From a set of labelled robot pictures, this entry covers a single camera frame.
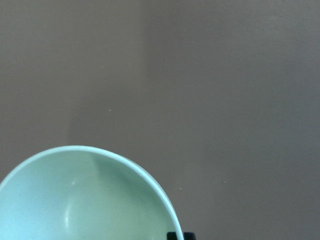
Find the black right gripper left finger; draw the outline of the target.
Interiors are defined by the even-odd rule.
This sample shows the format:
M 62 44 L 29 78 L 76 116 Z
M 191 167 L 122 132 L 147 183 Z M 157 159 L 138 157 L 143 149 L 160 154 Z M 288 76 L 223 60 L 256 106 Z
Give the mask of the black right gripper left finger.
M 168 232 L 166 234 L 166 239 L 167 240 L 177 240 L 177 234 L 176 232 Z

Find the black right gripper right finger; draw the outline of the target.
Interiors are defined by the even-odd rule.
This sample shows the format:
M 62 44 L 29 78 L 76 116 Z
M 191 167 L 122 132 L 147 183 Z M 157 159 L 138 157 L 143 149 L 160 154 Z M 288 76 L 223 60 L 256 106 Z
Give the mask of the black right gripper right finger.
M 196 240 L 196 235 L 194 232 L 184 232 L 183 237 L 184 240 Z

